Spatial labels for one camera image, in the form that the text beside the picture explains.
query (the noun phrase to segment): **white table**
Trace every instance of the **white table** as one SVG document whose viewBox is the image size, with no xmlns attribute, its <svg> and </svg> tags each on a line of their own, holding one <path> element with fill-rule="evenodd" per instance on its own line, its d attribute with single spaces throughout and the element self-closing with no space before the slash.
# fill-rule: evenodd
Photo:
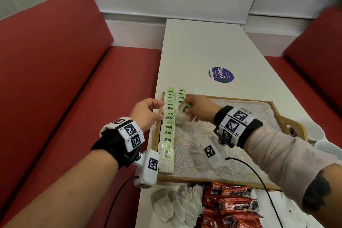
<svg viewBox="0 0 342 228">
<path fill-rule="evenodd" d="M 213 67 L 231 71 L 233 81 L 213 80 L 208 74 Z M 282 116 L 310 119 L 239 25 L 168 19 L 155 98 L 161 99 L 168 86 L 185 88 L 189 94 L 273 101 Z M 162 187 L 141 190 L 137 228 L 172 227 L 162 224 L 152 208 L 150 195 Z M 272 209 L 266 212 L 270 219 L 275 218 Z"/>
</svg>

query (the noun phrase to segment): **wooden tray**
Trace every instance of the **wooden tray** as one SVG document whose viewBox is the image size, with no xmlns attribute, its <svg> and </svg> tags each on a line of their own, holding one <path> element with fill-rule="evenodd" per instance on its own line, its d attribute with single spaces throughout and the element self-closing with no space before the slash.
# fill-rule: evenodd
<svg viewBox="0 0 342 228">
<path fill-rule="evenodd" d="M 161 100 L 164 100 L 165 92 L 162 93 Z M 286 125 L 292 126 L 292 128 L 295 130 L 297 133 L 297 136 L 302 138 L 303 140 L 307 141 L 307 132 L 305 127 L 300 124 L 299 122 L 296 122 L 292 119 L 283 117 L 279 114 L 277 108 L 271 101 L 262 101 L 262 100 L 251 100 L 251 99 L 239 99 L 239 98 L 227 98 L 227 97 L 213 97 L 213 96 L 207 96 L 208 98 L 213 98 L 213 99 L 228 99 L 228 100 L 241 100 L 241 101 L 259 101 L 263 103 L 267 103 L 271 106 L 273 112 L 274 112 L 274 117 L 281 129 L 281 131 L 287 135 L 291 135 L 288 127 Z M 163 108 L 160 108 L 159 114 L 163 114 Z M 155 131 L 155 136 L 152 141 L 152 149 L 155 151 L 158 151 L 158 143 L 159 143 L 159 136 L 160 136 L 160 126 L 161 123 L 157 123 L 156 125 L 156 131 Z M 158 182 L 171 182 L 171 183 L 208 183 L 212 180 L 210 179 L 205 179 L 205 178 L 192 178 L 192 177 L 175 177 L 175 176 L 170 176 L 170 175 L 165 175 L 158 173 Z M 228 181 L 228 180 L 215 180 L 216 182 L 224 182 L 224 183 L 229 183 L 232 185 L 241 185 L 241 186 L 250 186 L 252 188 L 257 188 L 257 189 L 264 189 L 263 185 L 261 183 L 254 183 L 254 182 L 237 182 L 237 181 Z M 267 189 L 269 190 L 281 190 L 278 186 L 273 185 L 273 184 L 266 184 Z"/>
</svg>

